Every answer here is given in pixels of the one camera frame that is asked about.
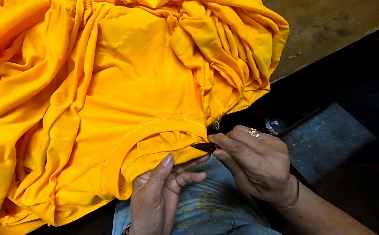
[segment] scissors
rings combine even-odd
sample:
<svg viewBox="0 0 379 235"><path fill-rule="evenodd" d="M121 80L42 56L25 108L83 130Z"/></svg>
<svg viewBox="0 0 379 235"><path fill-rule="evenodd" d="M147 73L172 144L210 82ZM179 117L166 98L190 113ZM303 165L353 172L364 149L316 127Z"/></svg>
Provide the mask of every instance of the scissors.
<svg viewBox="0 0 379 235"><path fill-rule="evenodd" d="M219 146L217 146L215 143L209 142L209 143L196 143L190 145L191 147L207 152L207 153L213 153L214 150L220 149Z"/></svg>

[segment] ring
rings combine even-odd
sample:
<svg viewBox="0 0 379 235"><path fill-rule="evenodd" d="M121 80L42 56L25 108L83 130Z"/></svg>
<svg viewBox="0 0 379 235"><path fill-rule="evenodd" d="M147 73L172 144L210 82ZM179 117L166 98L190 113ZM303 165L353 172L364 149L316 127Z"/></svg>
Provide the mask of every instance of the ring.
<svg viewBox="0 0 379 235"><path fill-rule="evenodd" d="M251 135L251 136L254 136L254 137L258 137L259 135L260 135L260 131L257 131L256 129L254 129L254 128L250 128L249 129L249 135Z"/></svg>

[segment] hand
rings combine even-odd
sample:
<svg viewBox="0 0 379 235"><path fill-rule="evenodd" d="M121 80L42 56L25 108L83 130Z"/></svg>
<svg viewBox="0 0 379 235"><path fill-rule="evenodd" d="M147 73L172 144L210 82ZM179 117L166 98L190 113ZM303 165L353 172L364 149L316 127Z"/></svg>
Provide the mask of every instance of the hand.
<svg viewBox="0 0 379 235"><path fill-rule="evenodd" d="M159 165L134 180L130 200L130 235L169 235L174 226L176 205L181 187L201 182L206 173L185 169L206 162L210 154L174 166L172 154Z"/></svg>
<svg viewBox="0 0 379 235"><path fill-rule="evenodd" d="M236 185L246 193L275 207L290 206L296 200L297 180L289 172L288 149L279 138L261 133L254 137L249 128L208 137L220 150L213 152L232 173Z"/></svg>

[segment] wooden table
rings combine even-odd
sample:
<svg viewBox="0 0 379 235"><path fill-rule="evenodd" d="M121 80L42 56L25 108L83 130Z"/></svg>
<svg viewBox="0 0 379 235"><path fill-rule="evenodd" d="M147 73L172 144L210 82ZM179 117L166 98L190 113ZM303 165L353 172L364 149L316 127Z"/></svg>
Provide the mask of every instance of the wooden table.
<svg viewBox="0 0 379 235"><path fill-rule="evenodd" d="M263 0L290 24L271 83L379 29L379 0Z"/></svg>

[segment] yellow fabric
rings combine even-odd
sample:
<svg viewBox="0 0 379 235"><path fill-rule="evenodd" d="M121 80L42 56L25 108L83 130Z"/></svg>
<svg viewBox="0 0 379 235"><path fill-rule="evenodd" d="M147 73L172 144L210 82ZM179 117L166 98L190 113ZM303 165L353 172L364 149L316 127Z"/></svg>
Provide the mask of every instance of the yellow fabric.
<svg viewBox="0 0 379 235"><path fill-rule="evenodd" d="M204 155L189 145L269 91L288 31L260 0L0 1L0 233Z"/></svg>

